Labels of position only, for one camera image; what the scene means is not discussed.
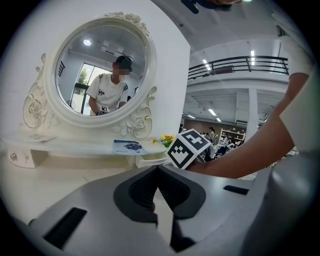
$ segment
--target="white t-shirt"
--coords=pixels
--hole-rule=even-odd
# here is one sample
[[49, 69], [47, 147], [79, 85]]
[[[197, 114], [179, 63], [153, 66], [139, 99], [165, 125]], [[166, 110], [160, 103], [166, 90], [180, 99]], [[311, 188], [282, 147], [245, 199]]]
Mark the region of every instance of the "white t-shirt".
[[[86, 90], [86, 94], [96, 99], [98, 108], [108, 107], [110, 112], [117, 110], [120, 102], [127, 102], [128, 86], [124, 81], [114, 84], [111, 81], [112, 74], [100, 74], [91, 83]], [[96, 114], [90, 110], [90, 116]]]
[[283, 49], [289, 55], [289, 75], [303, 73], [309, 75], [303, 88], [293, 101], [280, 114], [280, 118], [291, 138], [300, 151], [311, 151], [320, 148], [320, 72], [315, 65], [315, 57], [301, 31], [291, 18], [276, 5], [271, 6], [276, 25], [288, 35], [280, 38]]
[[215, 137], [215, 132], [212, 131], [212, 132], [210, 133], [210, 139], [211, 139], [211, 140], [214, 140], [214, 137]]

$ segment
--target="vanity drawer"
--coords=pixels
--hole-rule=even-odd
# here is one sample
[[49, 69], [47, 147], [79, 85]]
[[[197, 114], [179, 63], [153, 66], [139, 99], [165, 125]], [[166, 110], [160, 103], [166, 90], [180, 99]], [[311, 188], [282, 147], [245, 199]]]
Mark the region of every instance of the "vanity drawer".
[[153, 165], [165, 165], [168, 163], [169, 159], [164, 152], [157, 154], [137, 155], [135, 157], [135, 165], [138, 168]]

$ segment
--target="black and white marker cube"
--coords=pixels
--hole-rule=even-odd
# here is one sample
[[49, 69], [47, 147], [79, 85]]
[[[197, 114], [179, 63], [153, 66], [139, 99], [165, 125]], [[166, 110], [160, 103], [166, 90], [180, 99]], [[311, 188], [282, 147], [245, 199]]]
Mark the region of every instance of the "black and white marker cube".
[[210, 144], [195, 129], [190, 129], [175, 137], [166, 154], [175, 167], [186, 169]]

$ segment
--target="man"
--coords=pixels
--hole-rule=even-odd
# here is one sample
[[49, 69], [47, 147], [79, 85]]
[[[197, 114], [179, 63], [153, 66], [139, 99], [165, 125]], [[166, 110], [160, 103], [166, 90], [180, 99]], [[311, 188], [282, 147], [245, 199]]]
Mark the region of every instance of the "man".
[[[214, 5], [238, 2], [205, 1]], [[319, 69], [314, 67], [313, 54], [294, 22], [277, 6], [273, 5], [271, 8], [274, 11], [272, 16], [276, 26], [283, 31], [284, 36], [280, 38], [282, 47], [289, 55], [289, 83], [284, 98], [262, 128], [246, 143], [217, 160], [206, 163], [194, 162], [187, 168], [189, 171], [237, 179], [273, 164], [295, 145], [297, 148], [299, 145], [298, 150], [301, 151], [319, 149], [319, 143], [312, 138], [320, 126], [317, 118], [319, 115], [310, 114], [317, 111], [315, 107], [319, 95]]]
[[127, 102], [128, 86], [124, 78], [132, 71], [131, 64], [131, 58], [120, 56], [112, 64], [111, 74], [100, 74], [92, 81], [86, 90], [86, 94], [90, 96], [90, 116], [97, 116], [101, 107], [107, 107], [113, 112], [117, 110], [119, 101], [119, 108]]

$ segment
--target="round mirror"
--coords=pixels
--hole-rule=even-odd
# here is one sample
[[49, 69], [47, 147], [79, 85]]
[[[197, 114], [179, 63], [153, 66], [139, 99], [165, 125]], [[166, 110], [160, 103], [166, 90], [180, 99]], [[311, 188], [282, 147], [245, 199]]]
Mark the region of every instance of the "round mirror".
[[96, 24], [64, 47], [56, 67], [56, 87], [73, 111], [107, 115], [138, 93], [147, 63], [147, 48], [137, 33], [120, 23]]

